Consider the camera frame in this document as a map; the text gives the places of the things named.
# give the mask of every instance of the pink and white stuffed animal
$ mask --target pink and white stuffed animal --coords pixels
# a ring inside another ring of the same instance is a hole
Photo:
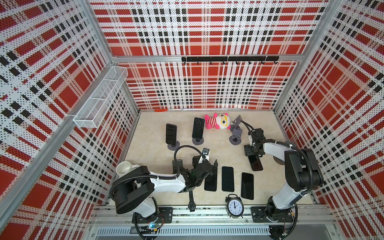
[[[205,123],[208,129],[215,127],[216,129],[230,129],[231,128],[231,120],[229,119],[228,113],[214,114],[213,117],[209,117],[208,115],[204,116]]]

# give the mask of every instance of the black alarm clock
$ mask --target black alarm clock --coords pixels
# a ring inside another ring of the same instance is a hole
[[[232,218],[238,218],[243,217],[244,212],[244,205],[241,202],[241,198],[239,198],[236,194],[229,194],[225,198],[226,204],[226,210],[229,215],[229,217]]]

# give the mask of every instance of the mug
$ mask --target mug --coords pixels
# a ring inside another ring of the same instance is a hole
[[[119,165],[117,165],[116,173],[119,175],[119,178],[120,178],[137,167],[140,167],[140,165],[137,165],[137,164],[132,165],[130,162],[124,161],[119,163]]]

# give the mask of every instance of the wristwatch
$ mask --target wristwatch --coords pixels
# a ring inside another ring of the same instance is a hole
[[[189,204],[188,204],[188,209],[190,212],[194,212],[196,209],[196,204],[193,201],[193,193],[192,191],[189,191]]]

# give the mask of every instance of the wire basket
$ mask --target wire basket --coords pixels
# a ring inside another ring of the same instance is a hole
[[[77,126],[98,128],[127,76],[126,68],[111,67],[74,118]]]

